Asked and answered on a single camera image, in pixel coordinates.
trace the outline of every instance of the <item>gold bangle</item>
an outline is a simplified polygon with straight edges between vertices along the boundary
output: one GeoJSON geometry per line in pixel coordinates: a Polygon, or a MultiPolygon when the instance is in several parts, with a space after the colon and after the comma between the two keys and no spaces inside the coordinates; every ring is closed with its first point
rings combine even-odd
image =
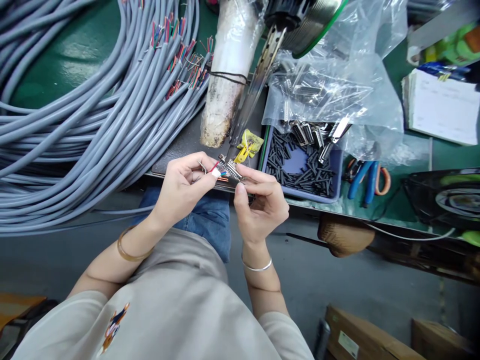
{"type": "Polygon", "coordinates": [[[133,226],[129,226],[127,227],[121,234],[120,234],[120,237],[118,238],[118,240],[116,241],[116,248],[118,249],[118,252],[120,254],[120,256],[122,258],[124,258],[125,260],[127,261],[130,261],[130,262],[139,262],[139,261],[143,261],[145,260],[146,258],[148,258],[150,256],[150,254],[154,251],[154,248],[152,247],[150,249],[149,252],[147,252],[145,255],[142,255],[142,256],[131,256],[129,254],[127,254],[124,250],[124,248],[122,247],[122,239],[124,237],[124,235],[126,233],[128,233],[130,230],[132,230],[136,225],[133,225],[133,226]]]}

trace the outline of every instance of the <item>blue plastic tray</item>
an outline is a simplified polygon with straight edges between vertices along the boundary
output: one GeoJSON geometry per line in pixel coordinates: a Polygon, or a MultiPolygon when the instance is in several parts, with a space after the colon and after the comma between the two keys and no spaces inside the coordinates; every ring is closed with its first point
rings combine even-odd
{"type": "MultiPolygon", "coordinates": [[[[272,145],[274,127],[270,126],[268,131],[268,139],[265,144],[265,155],[261,164],[261,170],[265,172],[267,169],[267,160],[269,158],[270,146],[272,145]]],[[[308,156],[301,148],[297,148],[291,153],[291,159],[285,160],[282,169],[287,173],[300,174],[303,173],[302,168],[307,164],[308,156]]],[[[315,195],[310,192],[301,191],[295,188],[282,186],[284,194],[291,195],[293,197],[311,200],[317,203],[332,204],[335,203],[340,197],[340,186],[342,182],[342,166],[344,161],[344,152],[338,148],[334,148],[330,153],[330,169],[335,173],[332,180],[333,196],[325,197],[315,195]]]]}

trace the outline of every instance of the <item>black fan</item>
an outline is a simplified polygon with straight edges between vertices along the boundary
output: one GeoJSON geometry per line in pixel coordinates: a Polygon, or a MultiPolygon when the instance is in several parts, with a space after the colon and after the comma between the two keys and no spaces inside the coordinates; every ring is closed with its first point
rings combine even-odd
{"type": "Polygon", "coordinates": [[[422,223],[480,231],[480,167],[415,172],[402,185],[422,223]]]}

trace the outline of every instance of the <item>coiled cable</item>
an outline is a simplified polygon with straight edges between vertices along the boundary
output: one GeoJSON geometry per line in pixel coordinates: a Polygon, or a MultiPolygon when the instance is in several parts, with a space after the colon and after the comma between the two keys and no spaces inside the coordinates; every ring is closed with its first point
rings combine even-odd
{"type": "MultiPolygon", "coordinates": [[[[211,55],[193,53],[199,0],[118,0],[118,38],[95,74],[40,109],[10,105],[30,64],[93,1],[3,7],[0,237],[58,231],[51,227],[92,211],[151,168],[204,104],[211,55]]],[[[150,210],[97,211],[131,217],[150,210]]]]}

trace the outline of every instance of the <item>pliers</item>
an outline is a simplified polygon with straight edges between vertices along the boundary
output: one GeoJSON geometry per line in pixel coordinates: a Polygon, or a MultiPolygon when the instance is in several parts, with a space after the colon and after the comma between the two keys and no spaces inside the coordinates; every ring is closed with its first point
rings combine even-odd
{"type": "Polygon", "coordinates": [[[359,185],[368,172],[368,184],[366,186],[366,194],[362,204],[364,208],[367,208],[369,204],[372,203],[375,195],[383,196],[387,194],[392,184],[392,178],[390,177],[390,173],[386,168],[380,167],[380,163],[378,161],[360,162],[354,159],[348,164],[345,175],[347,180],[351,182],[347,196],[349,199],[355,198],[357,190],[359,189],[359,185]],[[384,185],[382,190],[380,190],[380,174],[382,174],[384,178],[384,185]]]}

